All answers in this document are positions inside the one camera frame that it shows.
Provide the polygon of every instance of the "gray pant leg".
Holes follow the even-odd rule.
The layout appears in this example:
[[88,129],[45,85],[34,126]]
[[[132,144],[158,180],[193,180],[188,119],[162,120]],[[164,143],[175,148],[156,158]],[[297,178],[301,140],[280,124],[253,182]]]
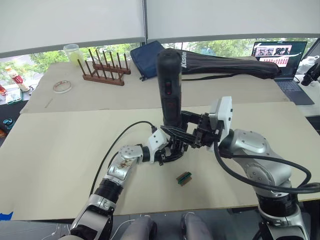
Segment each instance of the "gray pant leg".
[[150,216],[138,217],[125,230],[120,240],[149,240],[149,233],[153,226]]
[[184,216],[187,240],[213,240],[207,225],[193,212]]

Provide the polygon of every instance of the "laptop screen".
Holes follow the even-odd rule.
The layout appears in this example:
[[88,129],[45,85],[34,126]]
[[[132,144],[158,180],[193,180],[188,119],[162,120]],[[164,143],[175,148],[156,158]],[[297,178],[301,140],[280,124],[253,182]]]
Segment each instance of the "laptop screen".
[[256,41],[252,56],[261,62],[277,64],[282,74],[275,79],[293,79],[306,45],[306,41]]

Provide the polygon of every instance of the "white window blind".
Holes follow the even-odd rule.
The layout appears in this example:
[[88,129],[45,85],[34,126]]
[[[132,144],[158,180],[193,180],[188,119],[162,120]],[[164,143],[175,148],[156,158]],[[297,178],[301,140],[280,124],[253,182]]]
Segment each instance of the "white window blind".
[[0,55],[145,39],[142,0],[1,0],[0,22]]
[[147,0],[149,40],[320,37],[320,0]]

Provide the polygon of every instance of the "beige table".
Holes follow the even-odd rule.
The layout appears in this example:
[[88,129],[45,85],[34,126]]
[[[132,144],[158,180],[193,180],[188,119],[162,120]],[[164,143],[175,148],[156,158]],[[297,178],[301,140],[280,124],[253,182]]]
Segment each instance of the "beige table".
[[[204,113],[210,107],[184,109]],[[310,169],[311,180],[320,182],[320,136],[292,102],[234,104],[233,109],[233,129],[261,133],[276,153]],[[159,126],[162,111],[157,108],[22,114],[0,148],[0,212],[14,211],[13,220],[74,218],[88,199],[97,168],[111,143],[125,127],[140,120]],[[149,135],[149,125],[133,127],[110,156],[123,145],[145,143]],[[226,162],[243,173],[234,161]],[[185,171],[192,173],[192,180],[181,187],[176,177]],[[303,178],[302,172],[293,170],[294,187]],[[315,198],[320,198],[320,193],[299,195],[300,200]],[[256,204],[252,188],[224,172],[212,153],[205,148],[190,148],[183,158],[163,166],[139,165],[123,190],[115,213]]]
[[[115,86],[83,80],[81,69],[71,63],[54,63],[40,80],[21,113],[160,108],[157,78],[142,82],[137,67],[131,61],[129,67],[132,73],[124,75],[125,85]],[[183,79],[210,75],[183,75]],[[54,93],[53,85],[62,80],[71,81],[72,89],[64,94]],[[184,107],[207,106],[213,99],[223,96],[232,96],[234,103],[289,101],[272,79],[260,79],[246,74],[182,82]]]

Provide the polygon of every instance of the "window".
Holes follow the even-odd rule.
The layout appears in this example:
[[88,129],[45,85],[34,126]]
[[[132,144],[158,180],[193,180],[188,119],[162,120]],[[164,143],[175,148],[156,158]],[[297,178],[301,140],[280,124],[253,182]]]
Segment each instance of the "window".
[[[91,57],[88,49],[91,49],[93,55],[97,49],[102,51],[119,53],[119,57],[123,60],[125,54],[127,59],[130,59],[130,51],[140,46],[140,43],[125,43],[97,47],[83,47],[80,51],[83,52],[84,59],[90,60]],[[106,55],[107,60],[110,60],[110,55]],[[12,56],[0,58],[0,85],[6,89],[17,88],[17,85],[6,73],[6,66],[11,66],[24,79],[27,85],[37,86],[42,76],[48,70],[50,64],[58,62],[69,62],[69,59],[63,50],[47,51],[41,53],[33,53],[28,55]]]
[[316,42],[317,38],[251,38],[230,39],[215,41],[194,41],[165,43],[165,48],[182,49],[199,54],[219,57],[244,57],[251,56],[256,41],[307,41],[303,54]]

